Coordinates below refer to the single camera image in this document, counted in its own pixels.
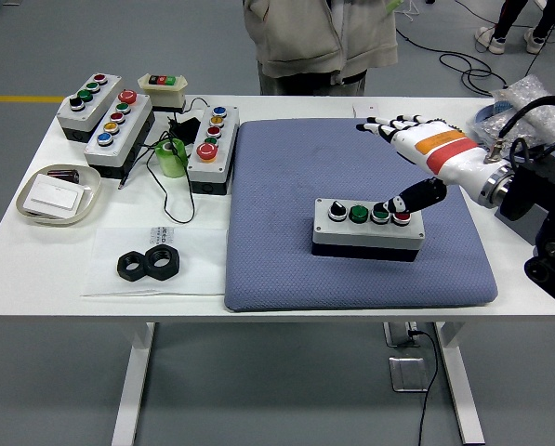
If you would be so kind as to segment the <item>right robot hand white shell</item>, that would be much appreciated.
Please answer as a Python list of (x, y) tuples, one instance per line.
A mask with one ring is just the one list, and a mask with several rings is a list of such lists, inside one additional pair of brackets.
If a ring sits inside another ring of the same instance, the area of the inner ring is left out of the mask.
[(430, 175), (385, 202), (378, 212), (411, 214), (441, 202), (449, 185), (460, 186), (470, 199), (487, 208), (496, 206), (499, 181), (509, 174), (509, 164), (488, 162), (488, 152), (461, 130), (442, 119), (402, 115), (393, 120), (369, 117), (356, 125), (386, 140), (410, 164)]

